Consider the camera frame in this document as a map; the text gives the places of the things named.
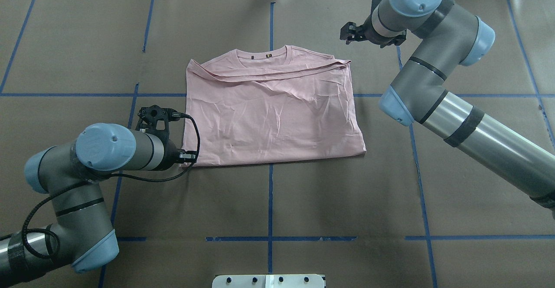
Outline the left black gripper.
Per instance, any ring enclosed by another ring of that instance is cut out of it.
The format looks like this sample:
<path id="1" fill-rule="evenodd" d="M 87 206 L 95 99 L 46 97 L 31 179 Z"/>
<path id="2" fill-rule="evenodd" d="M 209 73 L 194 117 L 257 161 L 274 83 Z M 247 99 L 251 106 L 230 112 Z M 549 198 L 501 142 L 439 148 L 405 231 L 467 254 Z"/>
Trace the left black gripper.
<path id="1" fill-rule="evenodd" d="M 186 150 L 177 148 L 174 143 L 167 143 L 164 147 L 164 155 L 160 163 L 161 169 L 169 169 L 175 164 L 190 163 L 190 155 Z"/>

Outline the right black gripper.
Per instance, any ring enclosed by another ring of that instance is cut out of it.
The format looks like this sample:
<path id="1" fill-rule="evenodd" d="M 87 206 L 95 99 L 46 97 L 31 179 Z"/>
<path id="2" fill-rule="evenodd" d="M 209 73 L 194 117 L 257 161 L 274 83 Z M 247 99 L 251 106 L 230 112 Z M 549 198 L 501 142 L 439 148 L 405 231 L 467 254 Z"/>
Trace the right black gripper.
<path id="1" fill-rule="evenodd" d="M 380 45 L 380 48 L 386 46 L 400 46 L 406 41 L 406 30 L 389 31 L 386 29 L 387 35 L 393 33 L 392 36 L 385 36 L 373 27 L 372 17 L 367 17 L 362 25 L 357 26 L 356 23 L 347 22 L 340 29 L 340 39 L 345 41 L 346 45 L 353 42 L 370 41 L 373 44 Z"/>

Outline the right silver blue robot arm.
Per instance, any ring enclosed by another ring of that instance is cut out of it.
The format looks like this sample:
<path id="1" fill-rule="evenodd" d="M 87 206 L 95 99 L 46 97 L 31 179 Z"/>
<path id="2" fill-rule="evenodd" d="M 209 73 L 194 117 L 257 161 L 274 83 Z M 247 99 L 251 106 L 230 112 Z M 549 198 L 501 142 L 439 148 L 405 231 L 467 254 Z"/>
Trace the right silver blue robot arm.
<path id="1" fill-rule="evenodd" d="M 462 69 L 475 65 L 496 34 L 456 0 L 372 0 L 366 20 L 341 27 L 345 43 L 399 46 L 420 41 L 380 99 L 380 109 L 408 126 L 418 123 L 448 146 L 554 211 L 554 155 L 464 100 L 455 90 Z"/>

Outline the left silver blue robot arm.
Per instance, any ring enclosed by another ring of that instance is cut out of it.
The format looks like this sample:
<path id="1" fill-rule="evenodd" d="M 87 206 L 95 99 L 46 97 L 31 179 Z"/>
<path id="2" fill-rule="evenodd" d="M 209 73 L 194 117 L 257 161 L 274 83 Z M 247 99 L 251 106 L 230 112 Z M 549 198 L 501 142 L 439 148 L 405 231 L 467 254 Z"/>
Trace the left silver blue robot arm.
<path id="1" fill-rule="evenodd" d="M 96 123 L 75 141 L 32 156 L 26 181 L 47 198 L 19 231 L 1 238 L 1 286 L 30 282 L 66 265 L 83 274 L 115 259 L 118 241 L 99 183 L 124 177 L 125 171 L 196 161 L 197 151 L 176 148 L 162 135 Z"/>

